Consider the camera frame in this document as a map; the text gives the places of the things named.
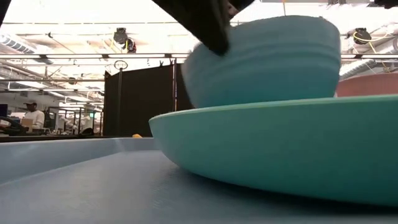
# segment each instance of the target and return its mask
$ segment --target fluorescent light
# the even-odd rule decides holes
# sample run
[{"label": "fluorescent light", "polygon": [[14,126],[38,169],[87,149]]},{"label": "fluorescent light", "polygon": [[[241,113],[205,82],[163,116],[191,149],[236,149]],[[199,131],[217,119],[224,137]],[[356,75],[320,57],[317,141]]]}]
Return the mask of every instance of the fluorescent light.
[{"label": "fluorescent light", "polygon": [[369,59],[379,59],[379,58],[397,59],[398,55],[395,55],[395,54],[367,54],[367,55],[362,55],[362,58],[369,58]]},{"label": "fluorescent light", "polygon": [[82,102],[90,101],[89,99],[81,97],[81,96],[68,96],[68,98],[77,100],[77,101],[82,101]]},{"label": "fluorescent light", "polygon": [[186,58],[188,54],[172,54],[172,58]]},{"label": "fluorescent light", "polygon": [[104,103],[99,102],[92,102],[92,103],[83,103],[83,102],[76,102],[76,103],[67,103],[68,105],[104,105]]},{"label": "fluorescent light", "polygon": [[72,89],[43,89],[43,91],[75,91]]},{"label": "fluorescent light", "polygon": [[80,110],[79,108],[68,108],[68,107],[62,107],[62,109],[64,109],[64,110],[72,110],[72,111],[78,111],[78,110]]},{"label": "fluorescent light", "polygon": [[100,90],[100,89],[78,89],[76,91],[104,91],[104,90]]},{"label": "fluorescent light", "polygon": [[165,54],[109,54],[109,58],[164,58]]},{"label": "fluorescent light", "polygon": [[76,107],[76,108],[81,108],[81,105],[78,105],[78,104],[76,104],[76,103],[62,103],[62,102],[60,102],[58,105],[61,106],[61,107]]},{"label": "fluorescent light", "polygon": [[1,59],[35,59],[40,58],[39,55],[29,55],[29,54],[0,54]]},{"label": "fluorescent light", "polygon": [[177,63],[184,63],[185,58],[177,58]]},{"label": "fluorescent light", "polygon": [[30,87],[34,87],[34,88],[45,88],[45,87],[48,87],[48,86],[46,86],[46,85],[43,85],[43,84],[41,84],[41,83],[38,83],[38,82],[29,82],[29,81],[23,81],[23,82],[17,82],[18,84],[21,84],[21,85],[25,85],[25,86],[30,86]]},{"label": "fluorescent light", "polygon": [[104,91],[100,89],[42,89],[43,91]]},{"label": "fluorescent light", "polygon": [[49,91],[49,93],[53,94],[54,96],[65,97],[64,95],[56,93],[56,92]]},{"label": "fluorescent light", "polygon": [[8,89],[8,91],[40,91],[36,89]]},{"label": "fluorescent light", "polygon": [[[58,114],[59,115],[65,115],[65,111],[64,110],[60,110],[60,111],[58,111]],[[67,114],[75,114],[75,112],[73,112],[73,111],[67,111]]]},{"label": "fluorescent light", "polygon": [[49,59],[56,58],[102,58],[101,54],[53,54],[47,55]]},{"label": "fluorescent light", "polygon": [[355,58],[355,54],[342,54],[341,59],[352,59]]}]

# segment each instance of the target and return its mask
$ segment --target dark room divider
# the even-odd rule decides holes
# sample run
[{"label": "dark room divider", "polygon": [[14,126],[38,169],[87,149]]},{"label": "dark room divider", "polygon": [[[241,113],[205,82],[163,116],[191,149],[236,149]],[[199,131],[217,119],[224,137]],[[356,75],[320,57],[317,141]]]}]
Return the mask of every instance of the dark room divider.
[{"label": "dark room divider", "polygon": [[143,137],[152,137],[148,123],[152,117],[175,109],[177,111],[192,109],[179,64],[123,71],[120,110],[118,109],[119,76],[119,73],[115,75],[105,73],[103,129],[105,136],[131,137],[133,134],[140,134]]}]

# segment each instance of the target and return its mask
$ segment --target white shirt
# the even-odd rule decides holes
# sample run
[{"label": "white shirt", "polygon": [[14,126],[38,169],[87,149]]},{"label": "white shirt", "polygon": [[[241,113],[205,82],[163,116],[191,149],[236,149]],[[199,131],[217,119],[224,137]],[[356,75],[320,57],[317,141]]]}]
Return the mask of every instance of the white shirt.
[{"label": "white shirt", "polygon": [[33,112],[28,112],[25,114],[26,119],[32,119],[33,120],[33,125],[37,126],[38,128],[43,128],[43,124],[44,124],[44,113],[39,111],[39,110],[35,110]]}]

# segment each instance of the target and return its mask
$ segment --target person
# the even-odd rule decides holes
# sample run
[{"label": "person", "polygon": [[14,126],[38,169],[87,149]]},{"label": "person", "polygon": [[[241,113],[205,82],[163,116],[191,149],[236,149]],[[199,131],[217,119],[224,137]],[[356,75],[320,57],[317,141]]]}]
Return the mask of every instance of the person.
[{"label": "person", "polygon": [[28,112],[25,114],[25,119],[33,120],[33,125],[35,128],[43,128],[44,124],[44,113],[39,111],[37,107],[37,103],[31,101],[29,103],[24,103]]}]

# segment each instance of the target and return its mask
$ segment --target teal plate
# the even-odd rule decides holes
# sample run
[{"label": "teal plate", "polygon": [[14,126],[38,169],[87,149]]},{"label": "teal plate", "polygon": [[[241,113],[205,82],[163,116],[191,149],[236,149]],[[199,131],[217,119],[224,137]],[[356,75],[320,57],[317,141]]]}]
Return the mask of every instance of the teal plate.
[{"label": "teal plate", "polygon": [[204,177],[398,206],[398,95],[219,106],[149,124],[171,161]]}]

